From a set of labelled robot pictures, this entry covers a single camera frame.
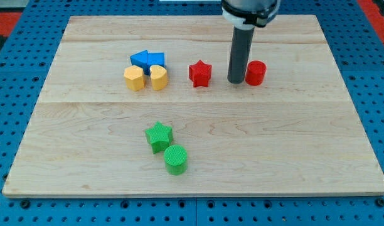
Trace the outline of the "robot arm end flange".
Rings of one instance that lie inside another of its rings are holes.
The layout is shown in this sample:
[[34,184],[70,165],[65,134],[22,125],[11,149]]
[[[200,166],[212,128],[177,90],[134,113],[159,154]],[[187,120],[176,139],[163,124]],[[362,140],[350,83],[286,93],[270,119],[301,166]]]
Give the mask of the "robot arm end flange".
[[240,30],[263,28],[278,14],[281,0],[221,0],[223,17]]

